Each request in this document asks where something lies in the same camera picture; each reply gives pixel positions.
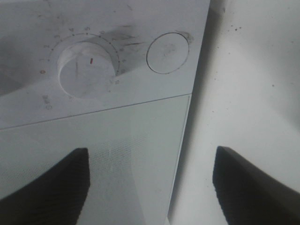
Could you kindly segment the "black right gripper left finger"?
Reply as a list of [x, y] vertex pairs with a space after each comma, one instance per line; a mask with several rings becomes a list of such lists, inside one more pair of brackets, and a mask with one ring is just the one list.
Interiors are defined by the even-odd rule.
[[78, 148], [31, 183], [1, 199], [0, 223], [75, 225], [89, 188], [89, 152]]

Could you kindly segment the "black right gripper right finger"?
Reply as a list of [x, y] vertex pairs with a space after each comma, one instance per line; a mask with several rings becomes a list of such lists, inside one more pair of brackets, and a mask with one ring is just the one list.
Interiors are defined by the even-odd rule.
[[228, 147], [217, 147], [212, 182], [229, 225], [300, 223], [300, 194]]

